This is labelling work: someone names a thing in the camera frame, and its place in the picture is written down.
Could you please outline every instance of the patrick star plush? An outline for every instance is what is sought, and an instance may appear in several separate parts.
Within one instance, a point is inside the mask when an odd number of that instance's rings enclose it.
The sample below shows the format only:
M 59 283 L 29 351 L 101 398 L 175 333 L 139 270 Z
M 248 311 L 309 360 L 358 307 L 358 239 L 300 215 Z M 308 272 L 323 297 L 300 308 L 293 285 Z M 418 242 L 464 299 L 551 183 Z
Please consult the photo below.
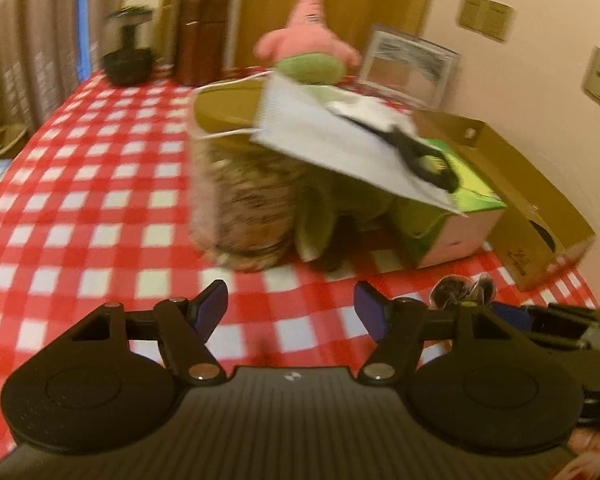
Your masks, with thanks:
M 347 67 L 360 63 L 360 54 L 324 23 L 322 0 L 299 0 L 285 28 L 260 38 L 255 55 L 306 84 L 334 84 Z

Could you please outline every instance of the red and white checkered tablecloth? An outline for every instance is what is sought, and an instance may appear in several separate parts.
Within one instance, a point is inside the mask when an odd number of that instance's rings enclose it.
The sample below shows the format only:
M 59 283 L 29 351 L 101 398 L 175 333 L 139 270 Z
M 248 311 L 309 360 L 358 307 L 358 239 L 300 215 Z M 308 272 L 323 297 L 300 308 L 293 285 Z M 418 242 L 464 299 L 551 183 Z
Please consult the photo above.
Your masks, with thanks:
M 488 272 L 510 304 L 564 301 L 595 307 L 576 270 L 521 293 L 497 257 L 405 270 L 392 238 L 367 226 L 337 272 L 318 274 L 289 256 L 274 269 L 241 274 L 211 266 L 189 243 L 185 156 L 188 88 L 154 79 L 110 88 L 95 75 L 54 114 L 0 183 L 0 389 L 42 346 L 105 300 L 127 310 L 169 296 L 192 298 L 225 280 L 229 309 L 208 342 L 237 364 L 349 365 L 373 343 L 353 311 L 353 287 L 368 280 L 387 296 L 427 301 L 446 274 Z M 132 349 L 158 358 L 157 346 Z M 440 344 L 425 352 L 440 353 Z M 0 414 L 0 457 L 13 446 Z

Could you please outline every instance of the green tissue box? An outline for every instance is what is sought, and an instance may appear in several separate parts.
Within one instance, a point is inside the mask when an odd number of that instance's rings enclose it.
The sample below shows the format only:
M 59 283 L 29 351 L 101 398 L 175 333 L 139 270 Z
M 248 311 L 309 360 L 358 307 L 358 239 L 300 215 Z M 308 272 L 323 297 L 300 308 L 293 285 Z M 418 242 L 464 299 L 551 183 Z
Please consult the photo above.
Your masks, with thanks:
M 460 187 L 453 198 L 466 216 L 405 198 L 394 202 L 389 211 L 390 221 L 418 269 L 474 254 L 507 207 L 445 142 L 433 139 L 427 142 L 445 153 L 460 177 Z

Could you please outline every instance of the picture frame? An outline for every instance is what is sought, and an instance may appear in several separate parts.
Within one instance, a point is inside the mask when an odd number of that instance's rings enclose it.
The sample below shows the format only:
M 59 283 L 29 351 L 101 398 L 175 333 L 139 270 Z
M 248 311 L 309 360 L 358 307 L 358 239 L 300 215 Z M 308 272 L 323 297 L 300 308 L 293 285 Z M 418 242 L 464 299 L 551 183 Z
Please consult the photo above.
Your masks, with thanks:
M 460 54 L 383 25 L 371 30 L 358 82 L 418 108 L 440 108 Z

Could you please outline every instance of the silver bolt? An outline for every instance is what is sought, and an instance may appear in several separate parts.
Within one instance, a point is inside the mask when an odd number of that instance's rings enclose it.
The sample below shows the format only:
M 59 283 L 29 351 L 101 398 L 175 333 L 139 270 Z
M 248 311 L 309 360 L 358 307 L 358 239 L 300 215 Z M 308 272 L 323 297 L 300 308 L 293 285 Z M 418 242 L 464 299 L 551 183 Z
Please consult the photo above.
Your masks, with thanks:
M 362 371 L 368 378 L 376 381 L 391 379 L 395 375 L 395 368 L 387 363 L 372 363 Z
M 220 368 L 211 363 L 200 363 L 189 368 L 189 375 L 199 381 L 209 381 L 220 375 Z

